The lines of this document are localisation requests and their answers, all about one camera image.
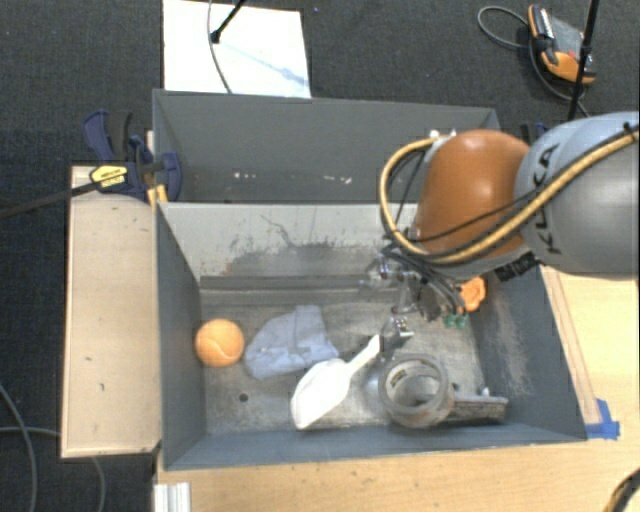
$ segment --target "green object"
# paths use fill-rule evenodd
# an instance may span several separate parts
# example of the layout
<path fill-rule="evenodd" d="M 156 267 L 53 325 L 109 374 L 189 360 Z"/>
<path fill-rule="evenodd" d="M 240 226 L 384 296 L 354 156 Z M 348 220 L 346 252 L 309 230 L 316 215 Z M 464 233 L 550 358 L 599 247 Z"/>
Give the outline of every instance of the green object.
<path fill-rule="evenodd" d="M 462 315 L 457 315 L 455 313 L 449 313 L 444 318 L 444 326 L 447 328 L 457 327 L 458 329 L 464 329 L 467 325 L 467 319 L 469 315 L 467 313 L 463 313 Z"/>

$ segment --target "orange device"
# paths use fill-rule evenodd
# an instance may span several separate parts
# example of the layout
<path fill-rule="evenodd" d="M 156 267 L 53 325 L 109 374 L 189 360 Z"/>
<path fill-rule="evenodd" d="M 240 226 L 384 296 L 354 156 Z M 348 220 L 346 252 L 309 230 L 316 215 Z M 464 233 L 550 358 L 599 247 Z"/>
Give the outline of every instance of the orange device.
<path fill-rule="evenodd" d="M 539 61 L 554 76 L 575 82 L 580 67 L 580 45 L 583 36 L 576 28 L 551 16 L 544 7 L 532 4 L 528 10 L 533 49 Z M 588 57 L 583 83 L 596 78 L 593 59 Z"/>

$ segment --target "gray bin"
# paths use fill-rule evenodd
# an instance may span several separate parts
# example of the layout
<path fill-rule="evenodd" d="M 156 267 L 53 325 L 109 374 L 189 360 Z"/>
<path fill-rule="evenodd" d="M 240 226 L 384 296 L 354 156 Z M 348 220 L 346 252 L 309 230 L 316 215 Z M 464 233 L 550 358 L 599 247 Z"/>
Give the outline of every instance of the gray bin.
<path fill-rule="evenodd" d="M 394 425 L 367 391 L 373 365 L 318 428 L 298 432 L 287 404 L 302 373 L 260 382 L 242 362 L 211 369 L 194 354 L 210 318 L 234 319 L 250 342 L 267 319 L 314 303 L 341 356 L 352 357 L 396 298 L 359 286 L 383 243 L 380 169 L 432 129 L 476 127 L 497 128 L 494 112 L 155 92 L 156 152 L 178 151 L 184 171 L 180 201 L 160 205 L 155 233 L 167 470 L 586 439 L 537 270 L 506 283 L 486 276 L 488 299 L 465 329 L 409 317 L 416 336 L 403 350 L 436 356 L 463 392 L 486 386 L 507 397 L 501 425 Z M 414 206 L 406 210 L 409 219 Z"/>

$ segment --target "microphone stand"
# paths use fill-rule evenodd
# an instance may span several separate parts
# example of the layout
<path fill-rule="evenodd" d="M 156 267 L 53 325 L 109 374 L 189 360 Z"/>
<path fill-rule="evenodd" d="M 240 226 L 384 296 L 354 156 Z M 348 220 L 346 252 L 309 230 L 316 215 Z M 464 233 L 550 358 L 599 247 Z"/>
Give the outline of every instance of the microphone stand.
<path fill-rule="evenodd" d="M 598 13 L 598 4 L 600 0 L 591 0 L 589 5 L 589 14 L 587 15 L 587 27 L 584 31 L 584 37 L 582 38 L 582 45 L 580 46 L 580 65 L 578 67 L 578 76 L 576 77 L 576 83 L 573 88 L 573 96 L 571 97 L 571 105 L 569 107 L 568 121 L 573 121 L 576 116 L 576 109 L 578 108 L 578 101 L 582 94 L 582 79 L 584 78 L 584 68 L 587 65 L 587 59 L 591 54 L 591 38 L 593 37 L 593 30 L 596 24 L 596 15 Z"/>
<path fill-rule="evenodd" d="M 242 4 L 244 4 L 246 1 L 247 0 L 238 0 L 238 3 L 233 7 L 232 11 L 229 13 L 229 16 L 225 18 L 225 20 L 216 30 L 211 32 L 211 34 L 209 35 L 209 39 L 211 39 L 211 42 L 213 44 L 218 44 L 220 42 L 220 36 L 222 36 L 222 31 L 227 27 L 227 25 L 233 19 L 233 17 L 236 14 L 238 14 L 240 7 L 242 7 Z"/>

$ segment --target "wooden table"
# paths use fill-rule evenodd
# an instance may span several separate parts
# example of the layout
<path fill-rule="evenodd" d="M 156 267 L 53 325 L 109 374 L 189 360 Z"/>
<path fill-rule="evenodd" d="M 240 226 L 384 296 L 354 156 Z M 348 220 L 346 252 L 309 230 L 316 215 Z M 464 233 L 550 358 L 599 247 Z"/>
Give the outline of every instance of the wooden table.
<path fill-rule="evenodd" d="M 635 282 L 551 278 L 548 288 L 568 305 L 556 316 L 565 331 L 573 324 L 595 394 L 621 423 L 617 441 L 171 473 L 159 467 L 158 482 L 190 482 L 194 512 L 601 511 L 640 465 L 638 289 Z M 628 510 L 640 511 L 640 498 Z"/>

